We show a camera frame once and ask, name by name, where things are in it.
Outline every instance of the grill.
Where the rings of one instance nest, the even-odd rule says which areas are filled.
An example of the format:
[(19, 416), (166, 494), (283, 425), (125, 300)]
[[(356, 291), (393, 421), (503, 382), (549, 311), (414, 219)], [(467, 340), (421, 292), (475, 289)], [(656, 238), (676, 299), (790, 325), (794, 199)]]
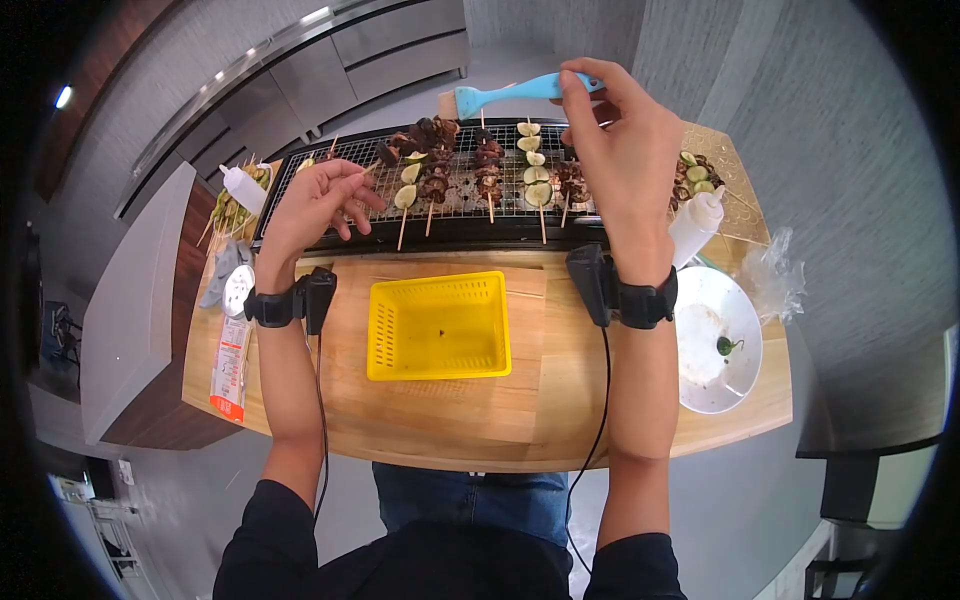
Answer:
[[(606, 243), (606, 235), (600, 224), (599, 215), (593, 200), (582, 204), (572, 204), (567, 212), (566, 227), (561, 229), (560, 222), (564, 212), (564, 199), (560, 196), (560, 184), (556, 179), (556, 167), (564, 160), (564, 144), (560, 135), (566, 129), (564, 121), (532, 119), (540, 123), (540, 149), (546, 159), (546, 167), (552, 175), (554, 197), (543, 208), (544, 222), (547, 228), (547, 245), (540, 240), (540, 212), (523, 200), (523, 171), (527, 164), (523, 152), (516, 147), (521, 138), (516, 130), (518, 119), (487, 119), (487, 130), (503, 146), (505, 155), (500, 160), (502, 180), (500, 188), (503, 198), (500, 206), (493, 210), (494, 221), (490, 223), (490, 214), (486, 198), (481, 198), (476, 190), (473, 176), (473, 153), (476, 150), (474, 132), (480, 127), (478, 119), (461, 122), (457, 134), (456, 149), (450, 165), (449, 189), (443, 204), (434, 204), (433, 223), (430, 237), (425, 237), (425, 226), (429, 203), (418, 199), (407, 211), (407, 224), (403, 237), (405, 252), (455, 251), (455, 250), (500, 250), (516, 248), (546, 248), (565, 250), (587, 241)], [(337, 142), (334, 152), (338, 158), (367, 166), (376, 161), (374, 151), (380, 141), (388, 139), (394, 132), (406, 132), (408, 126), (399, 126), (376, 132), (358, 133), (344, 137)], [(279, 168), (276, 185), (271, 187), (267, 198), (264, 216), (257, 224), (252, 247), (257, 250), (263, 239), (263, 231), (279, 199), (282, 198), (297, 167), (309, 157), (321, 157), (329, 149), (330, 142), (322, 142), (296, 150), (283, 159)], [(367, 208), (367, 217), (371, 222), (372, 233), (361, 236), (354, 233), (352, 239), (343, 242), (336, 231), (330, 229), (313, 247), (311, 253), (358, 253), (393, 252), (399, 236), (403, 211), (394, 206), (394, 195), (403, 186), (400, 172), (405, 163), (391, 168), (383, 165), (372, 171), (375, 179), (374, 191), (387, 202), (387, 209), (377, 211)]]

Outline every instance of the yellow plastic basket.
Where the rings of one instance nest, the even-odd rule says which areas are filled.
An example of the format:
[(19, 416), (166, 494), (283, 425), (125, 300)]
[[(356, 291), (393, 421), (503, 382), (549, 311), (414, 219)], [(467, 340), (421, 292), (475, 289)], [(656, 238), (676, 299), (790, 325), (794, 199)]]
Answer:
[(371, 286), (371, 381), (501, 377), (510, 369), (507, 286), (501, 272)]

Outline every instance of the hand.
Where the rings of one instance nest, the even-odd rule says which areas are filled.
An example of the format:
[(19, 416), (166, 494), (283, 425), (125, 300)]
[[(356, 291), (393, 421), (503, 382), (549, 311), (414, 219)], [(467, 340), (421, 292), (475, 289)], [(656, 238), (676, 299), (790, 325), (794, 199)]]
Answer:
[[(673, 259), (666, 213), (684, 123), (615, 62), (576, 59), (561, 68), (570, 123), (562, 140), (576, 146), (620, 278), (634, 285), (660, 285)], [(573, 71), (606, 87), (590, 95)], [(594, 107), (591, 100), (603, 102)], [(601, 129), (606, 121), (613, 123)]]
[(293, 284), (294, 265), (331, 225), (350, 239), (347, 218), (364, 235), (371, 231), (365, 207), (384, 210), (363, 167), (340, 158), (307, 167), (294, 175), (276, 205), (256, 260), (258, 292), (273, 294)]

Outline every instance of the person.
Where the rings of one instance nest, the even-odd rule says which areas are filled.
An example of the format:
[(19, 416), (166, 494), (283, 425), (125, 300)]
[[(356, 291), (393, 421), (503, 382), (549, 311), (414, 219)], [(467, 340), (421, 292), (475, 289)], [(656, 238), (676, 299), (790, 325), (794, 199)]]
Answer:
[[(562, 69), (564, 142), (577, 149), (620, 279), (661, 286), (673, 258), (666, 213), (683, 123), (618, 64), (577, 59)], [(591, 98), (572, 71), (606, 88)], [(256, 260), (257, 292), (289, 289), (297, 259), (328, 226), (349, 239), (350, 217), (370, 232), (361, 204), (385, 204), (361, 171), (332, 160), (294, 177)], [(257, 327), (273, 445), (224, 551), (214, 600), (568, 597), (565, 473), (477, 475), (374, 463), (388, 534), (318, 568), (311, 517), (324, 441), (303, 335), (299, 322)], [(676, 331), (668, 321), (649, 330), (620, 327), (614, 348), (610, 484), (585, 598), (684, 598), (667, 491), (679, 411)]]

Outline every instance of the jeans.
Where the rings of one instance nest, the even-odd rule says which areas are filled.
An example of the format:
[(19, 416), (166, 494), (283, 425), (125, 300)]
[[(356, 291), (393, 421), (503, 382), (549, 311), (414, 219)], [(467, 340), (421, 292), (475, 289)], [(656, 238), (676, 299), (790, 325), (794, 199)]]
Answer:
[(513, 529), (566, 548), (566, 473), (469, 473), (373, 463), (389, 533), (418, 520)]

